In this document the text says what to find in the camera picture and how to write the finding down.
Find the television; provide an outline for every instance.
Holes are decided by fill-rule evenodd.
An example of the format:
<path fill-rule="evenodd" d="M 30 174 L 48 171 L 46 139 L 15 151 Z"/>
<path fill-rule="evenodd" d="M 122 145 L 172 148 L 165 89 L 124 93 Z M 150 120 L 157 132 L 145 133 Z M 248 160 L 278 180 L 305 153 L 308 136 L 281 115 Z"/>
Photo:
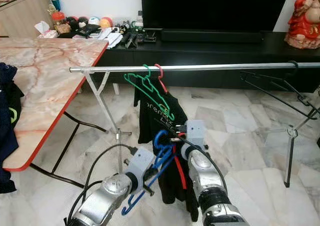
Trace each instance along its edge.
<path fill-rule="evenodd" d="M 142 0 L 146 29 L 272 31 L 286 0 Z"/>

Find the white tile floor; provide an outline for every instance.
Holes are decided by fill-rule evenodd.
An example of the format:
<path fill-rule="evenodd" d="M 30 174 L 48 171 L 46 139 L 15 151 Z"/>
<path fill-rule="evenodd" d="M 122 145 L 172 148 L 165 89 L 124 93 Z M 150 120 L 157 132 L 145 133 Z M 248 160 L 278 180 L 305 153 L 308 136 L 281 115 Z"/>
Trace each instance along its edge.
<path fill-rule="evenodd" d="M 251 90 L 172 87 L 189 119 L 202 119 L 207 127 L 205 141 L 211 157 L 226 175 L 229 197 L 251 226 L 320 226 L 320 120 L 299 131 L 291 187 L 285 188 L 284 168 L 288 124 L 301 119 L 295 111 L 271 97 Z M 303 108 L 292 93 L 275 92 Z M 133 88 L 120 85 L 114 95 L 108 85 L 103 96 L 118 126 L 132 131 L 123 142 L 138 145 L 139 109 L 133 107 Z M 90 89 L 84 87 L 68 113 L 110 130 Z M 34 163 L 51 170 L 75 127 L 62 117 Z M 114 134 L 80 126 L 74 141 L 56 173 L 84 183 L 93 160 L 115 143 Z M 143 145 L 151 149 L 150 144 Z M 124 151 L 124 158 L 129 157 Z M 92 181 L 113 175 L 118 170 L 117 151 L 101 158 Z M 17 191 L 0 195 L 0 225 L 63 226 L 71 205 L 81 190 L 28 168 L 12 174 Z M 145 196 L 125 217 L 115 212 L 108 225 L 113 226 L 200 226 L 192 223 L 185 203 L 162 203 L 158 184 L 153 197 Z"/>

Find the tv stand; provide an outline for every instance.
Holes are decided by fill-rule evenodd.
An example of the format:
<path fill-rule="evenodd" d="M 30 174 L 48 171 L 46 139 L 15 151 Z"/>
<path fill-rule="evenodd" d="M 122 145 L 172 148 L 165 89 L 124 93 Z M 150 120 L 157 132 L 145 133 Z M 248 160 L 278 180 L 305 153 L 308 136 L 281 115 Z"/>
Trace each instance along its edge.
<path fill-rule="evenodd" d="M 164 42 L 243 43 L 258 44 L 263 40 L 261 32 L 219 32 L 209 30 L 163 29 Z"/>
<path fill-rule="evenodd" d="M 141 66 L 143 64 L 162 66 L 175 65 L 217 65 L 245 63 L 320 62 L 320 49 L 297 49 L 284 42 L 285 33 L 270 32 L 261 43 L 212 43 L 212 42 L 169 42 L 163 41 L 158 32 L 156 42 L 138 44 L 125 48 L 118 44 L 106 50 L 97 67 Z M 167 86 L 252 89 L 240 79 L 240 71 L 181 71 L 166 72 L 163 81 Z M 290 69 L 254 69 L 257 74 L 283 77 Z M 126 83 L 123 73 L 111 73 L 111 83 Z M 102 75 L 95 73 L 96 80 Z M 304 68 L 290 82 L 300 92 L 313 92 L 320 84 L 320 68 Z M 278 90 L 271 85 L 265 89 Z"/>

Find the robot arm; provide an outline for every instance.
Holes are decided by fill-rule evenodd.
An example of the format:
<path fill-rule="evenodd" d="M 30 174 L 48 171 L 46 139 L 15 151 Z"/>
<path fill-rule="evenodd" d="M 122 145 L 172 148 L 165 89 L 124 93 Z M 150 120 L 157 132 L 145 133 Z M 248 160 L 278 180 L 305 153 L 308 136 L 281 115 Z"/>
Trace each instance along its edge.
<path fill-rule="evenodd" d="M 187 133 L 192 144 L 204 145 L 205 129 L 201 121 L 190 120 L 183 128 L 181 132 Z M 189 176 L 202 211 L 203 225 L 249 226 L 238 209 L 231 204 L 215 165 L 203 153 L 187 144 L 182 147 L 181 154 L 188 160 Z M 130 160 L 127 170 L 107 177 L 100 188 L 80 206 L 68 226 L 107 225 L 114 211 L 129 194 L 137 194 L 143 189 L 150 190 L 144 185 L 144 175 L 153 159 L 154 155 L 141 147 Z"/>
<path fill-rule="evenodd" d="M 184 130 L 189 142 L 204 145 L 205 127 L 202 121 L 187 121 Z M 189 176 L 202 211 L 203 225 L 249 226 L 239 210 L 231 204 L 223 180 L 212 162 L 202 152 L 186 143 L 181 153 L 183 158 L 188 160 Z"/>
<path fill-rule="evenodd" d="M 133 181 L 126 174 L 107 177 L 72 217 L 69 226 L 105 226 L 131 193 Z"/>
<path fill-rule="evenodd" d="M 188 156 L 189 176 L 204 226 L 249 226 L 227 196 L 214 165 L 198 150 Z"/>
<path fill-rule="evenodd" d="M 152 152 L 141 147 L 131 158 L 124 173 L 107 177 L 99 189 L 94 191 L 72 216 L 68 226 L 105 226 L 114 211 L 129 194 L 136 194 L 143 188 L 144 175 L 153 162 Z"/>

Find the marble table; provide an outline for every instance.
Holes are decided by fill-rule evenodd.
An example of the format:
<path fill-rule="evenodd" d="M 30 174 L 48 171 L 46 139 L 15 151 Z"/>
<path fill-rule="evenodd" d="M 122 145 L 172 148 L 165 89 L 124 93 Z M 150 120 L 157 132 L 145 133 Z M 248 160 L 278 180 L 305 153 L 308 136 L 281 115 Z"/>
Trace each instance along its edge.
<path fill-rule="evenodd" d="M 95 66 L 107 41 L 62 38 L 0 38 L 0 62 L 18 67 L 14 82 L 24 93 L 14 128 L 19 148 L 4 162 L 23 171 L 33 161 L 85 81 L 69 67 Z"/>

